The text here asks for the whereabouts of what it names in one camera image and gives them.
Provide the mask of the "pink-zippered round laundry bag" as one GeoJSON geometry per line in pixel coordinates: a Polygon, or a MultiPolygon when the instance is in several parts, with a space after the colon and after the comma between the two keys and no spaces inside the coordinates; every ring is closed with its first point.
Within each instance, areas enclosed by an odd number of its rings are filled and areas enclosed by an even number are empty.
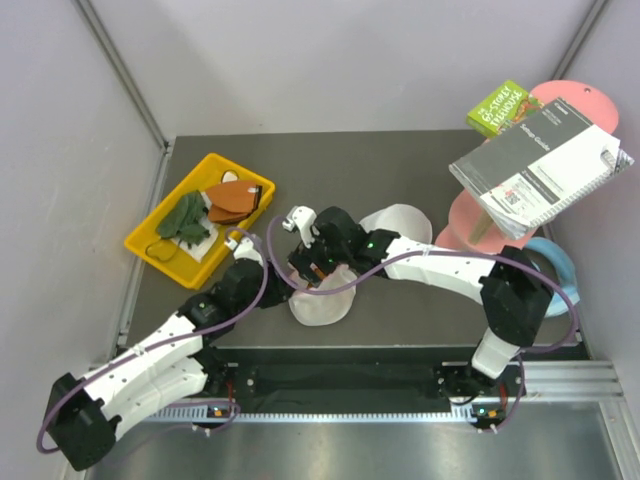
{"type": "MultiPolygon", "coordinates": [[[[356,275],[346,266],[340,265],[313,291],[335,290],[356,280],[356,275]]],[[[310,295],[295,291],[288,301],[295,319],[304,326],[320,327],[334,324],[350,311],[356,295],[356,287],[332,295],[310,295]]]]}

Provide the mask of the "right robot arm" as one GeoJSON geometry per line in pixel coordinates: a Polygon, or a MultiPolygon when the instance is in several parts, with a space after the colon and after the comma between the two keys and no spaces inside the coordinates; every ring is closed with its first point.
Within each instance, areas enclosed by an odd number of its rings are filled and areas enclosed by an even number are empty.
{"type": "MultiPolygon", "coordinates": [[[[364,217],[359,225],[367,233],[378,229],[398,233],[400,238],[391,246],[392,258],[419,253],[385,267],[383,272],[390,279],[416,281],[461,294],[485,308],[489,306],[489,301],[481,298],[480,278],[491,272],[495,262],[461,258],[457,251],[431,245],[431,222],[421,210],[394,204],[364,217]]],[[[290,310],[299,323],[308,327],[334,324],[353,305],[356,287],[351,283],[355,280],[355,273],[347,266],[339,266],[309,293],[295,292],[289,300],[290,310]]],[[[493,327],[487,328],[466,372],[469,388],[481,396],[492,394],[502,385],[506,366],[522,348],[522,341],[509,342],[493,327]]]]}

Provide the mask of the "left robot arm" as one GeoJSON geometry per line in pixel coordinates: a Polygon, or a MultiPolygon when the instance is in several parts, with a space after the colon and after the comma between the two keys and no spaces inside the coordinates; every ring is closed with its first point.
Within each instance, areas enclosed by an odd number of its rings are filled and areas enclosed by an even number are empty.
{"type": "Polygon", "coordinates": [[[147,417],[191,395],[220,394],[227,374],[215,341],[253,309],[280,305],[293,293],[292,280],[271,262],[234,261],[130,351],[79,378],[59,377],[40,434],[75,471],[93,467],[147,417]]]}

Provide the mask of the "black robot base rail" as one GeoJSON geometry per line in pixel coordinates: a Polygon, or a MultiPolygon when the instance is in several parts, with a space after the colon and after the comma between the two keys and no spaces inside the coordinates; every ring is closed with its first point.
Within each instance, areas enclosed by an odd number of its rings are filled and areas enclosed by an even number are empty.
{"type": "Polygon", "coordinates": [[[514,396],[511,364],[492,384],[470,367],[468,347],[220,347],[210,396],[245,414],[440,413],[467,398],[514,396]]]}

